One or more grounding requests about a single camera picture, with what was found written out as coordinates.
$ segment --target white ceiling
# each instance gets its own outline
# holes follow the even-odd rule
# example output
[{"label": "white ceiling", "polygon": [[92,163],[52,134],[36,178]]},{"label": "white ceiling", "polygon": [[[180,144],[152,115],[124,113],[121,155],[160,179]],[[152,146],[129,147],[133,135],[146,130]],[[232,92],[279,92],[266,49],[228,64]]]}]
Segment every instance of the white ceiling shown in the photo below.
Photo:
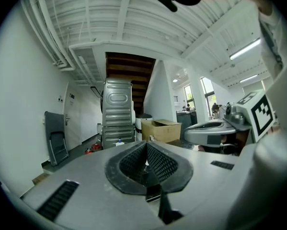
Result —
[{"label": "white ceiling", "polygon": [[[69,57],[67,62],[74,64],[75,70],[68,70],[79,84],[104,80],[106,51],[169,61],[176,66],[176,72],[170,73],[172,78],[181,68],[194,67],[199,74],[224,87],[254,74],[268,76],[260,60],[259,46],[230,60],[230,55],[260,36],[257,9],[247,0],[204,0],[193,7],[178,4],[176,13],[157,0],[34,2],[46,27],[54,26],[56,38],[49,30],[55,44],[58,48],[63,46]],[[48,50],[58,59],[31,10],[31,3],[24,3]],[[81,63],[79,56],[86,64]]]}]

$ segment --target small bottle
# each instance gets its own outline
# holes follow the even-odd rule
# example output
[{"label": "small bottle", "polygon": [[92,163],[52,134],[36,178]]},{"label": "small bottle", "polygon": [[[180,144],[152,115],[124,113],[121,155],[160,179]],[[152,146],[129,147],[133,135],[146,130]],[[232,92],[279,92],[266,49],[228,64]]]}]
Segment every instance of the small bottle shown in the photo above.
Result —
[{"label": "small bottle", "polygon": [[121,137],[119,137],[119,141],[115,144],[115,146],[121,146],[124,145],[125,143],[121,141]]}]

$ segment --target black sticker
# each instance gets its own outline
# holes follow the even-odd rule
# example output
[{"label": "black sticker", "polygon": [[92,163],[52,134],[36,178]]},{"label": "black sticker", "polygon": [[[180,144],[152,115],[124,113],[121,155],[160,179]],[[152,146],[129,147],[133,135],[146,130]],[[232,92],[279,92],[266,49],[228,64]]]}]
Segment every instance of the black sticker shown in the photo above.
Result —
[{"label": "black sticker", "polygon": [[248,93],[246,96],[244,96],[240,101],[237,102],[237,104],[239,105],[244,105],[246,104],[249,100],[251,100],[255,95],[257,94],[257,92],[250,92]]},{"label": "black sticker", "polygon": [[273,121],[267,97],[264,95],[251,111],[256,124],[258,136],[260,136]]}]

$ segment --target staircase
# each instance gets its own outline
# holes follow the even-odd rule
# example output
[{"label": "staircase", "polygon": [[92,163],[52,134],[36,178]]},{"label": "staircase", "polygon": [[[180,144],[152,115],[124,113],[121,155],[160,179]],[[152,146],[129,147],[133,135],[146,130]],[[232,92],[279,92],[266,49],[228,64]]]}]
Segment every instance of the staircase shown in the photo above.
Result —
[{"label": "staircase", "polygon": [[155,59],[137,55],[106,53],[107,77],[132,80],[132,97],[136,114],[143,112],[143,101],[155,61]]}]

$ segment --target white pillar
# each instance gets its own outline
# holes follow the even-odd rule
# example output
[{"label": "white pillar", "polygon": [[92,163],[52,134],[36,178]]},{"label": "white pillar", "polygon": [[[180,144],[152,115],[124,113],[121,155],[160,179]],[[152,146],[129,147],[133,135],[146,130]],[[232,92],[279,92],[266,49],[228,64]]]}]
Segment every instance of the white pillar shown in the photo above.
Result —
[{"label": "white pillar", "polygon": [[208,121],[208,112],[205,101],[205,96],[200,81],[200,75],[195,72],[193,66],[187,68],[187,73],[190,81],[193,99],[195,101],[195,109],[197,116],[197,123],[204,123]]}]

